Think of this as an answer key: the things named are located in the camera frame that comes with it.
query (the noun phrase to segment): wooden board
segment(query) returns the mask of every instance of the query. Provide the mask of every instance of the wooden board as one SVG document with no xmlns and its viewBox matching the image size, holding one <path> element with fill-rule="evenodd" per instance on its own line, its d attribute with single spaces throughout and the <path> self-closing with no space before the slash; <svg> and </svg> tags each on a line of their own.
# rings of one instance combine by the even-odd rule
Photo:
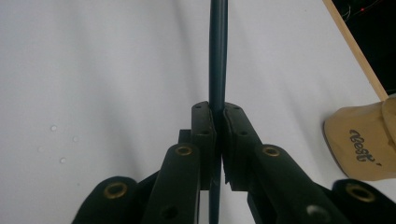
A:
<svg viewBox="0 0 396 224">
<path fill-rule="evenodd" d="M 384 90 L 384 87 L 379 82 L 378 77 L 375 75 L 375 72 L 373 71 L 373 68 L 370 66 L 366 57 L 364 57 L 361 48 L 359 48 L 358 44 L 355 41 L 355 38 L 353 37 L 352 33 L 350 33 L 347 25 L 344 23 L 344 20 L 341 18 L 341 15 L 338 13 L 338 10 L 332 0 L 323 0 L 323 3 L 326 5 L 326 8 L 332 15 L 335 24 L 338 26 L 338 29 L 340 30 L 341 34 L 343 35 L 344 39 L 352 50 L 352 53 L 355 55 L 355 58 L 361 66 L 364 74 L 369 79 L 369 82 L 373 86 L 376 94 L 378 95 L 378 98 L 381 101 L 388 99 L 387 92 Z"/>
</svg>

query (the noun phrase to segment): metal rod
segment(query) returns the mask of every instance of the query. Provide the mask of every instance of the metal rod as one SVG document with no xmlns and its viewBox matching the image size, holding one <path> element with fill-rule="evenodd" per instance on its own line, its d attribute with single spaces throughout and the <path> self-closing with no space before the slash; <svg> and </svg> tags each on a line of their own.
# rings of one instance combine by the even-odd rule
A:
<svg viewBox="0 0 396 224">
<path fill-rule="evenodd" d="M 209 106 L 218 133 L 222 129 L 222 112 L 225 101 L 227 65 L 228 1 L 211 0 L 209 32 Z M 209 223 L 219 223 L 219 197 L 221 180 L 221 145 L 216 143 L 214 176 L 209 191 Z"/>
</svg>

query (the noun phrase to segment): dark background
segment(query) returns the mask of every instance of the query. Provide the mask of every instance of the dark background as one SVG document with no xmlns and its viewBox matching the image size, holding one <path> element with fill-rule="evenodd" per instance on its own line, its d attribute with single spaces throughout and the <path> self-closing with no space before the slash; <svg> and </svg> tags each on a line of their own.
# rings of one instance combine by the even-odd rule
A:
<svg viewBox="0 0 396 224">
<path fill-rule="evenodd" d="M 396 92 L 396 1 L 332 0 L 387 94 Z"/>
</svg>

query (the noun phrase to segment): white backdrop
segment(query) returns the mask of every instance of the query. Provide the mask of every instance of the white backdrop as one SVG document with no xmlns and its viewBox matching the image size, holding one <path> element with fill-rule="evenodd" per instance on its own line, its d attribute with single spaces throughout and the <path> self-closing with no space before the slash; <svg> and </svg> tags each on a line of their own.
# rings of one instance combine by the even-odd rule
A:
<svg viewBox="0 0 396 224">
<path fill-rule="evenodd" d="M 191 106 L 208 98 L 209 7 L 0 3 L 1 223 L 70 223 L 102 180 L 161 167 Z M 323 120 L 378 98 L 321 1 L 244 0 L 229 2 L 226 100 L 330 188 L 345 176 Z M 372 184 L 396 199 L 395 180 Z M 220 223 L 253 223 L 246 197 L 224 186 Z"/>
</svg>

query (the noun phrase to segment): clamp jaw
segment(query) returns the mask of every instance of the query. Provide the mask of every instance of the clamp jaw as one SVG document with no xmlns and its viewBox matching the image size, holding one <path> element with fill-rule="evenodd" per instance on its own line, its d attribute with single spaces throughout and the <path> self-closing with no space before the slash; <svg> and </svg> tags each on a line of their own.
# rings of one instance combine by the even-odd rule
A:
<svg viewBox="0 0 396 224">
<path fill-rule="evenodd" d="M 247 191 L 256 223 L 394 223 L 396 204 L 353 179 L 332 190 L 314 183 L 282 148 L 264 145 L 240 106 L 225 103 L 215 131 L 208 102 L 191 109 L 191 129 L 180 130 L 161 170 L 136 183 L 114 176 L 88 196 L 73 223 L 198 223 L 200 190 L 226 182 Z"/>
</svg>

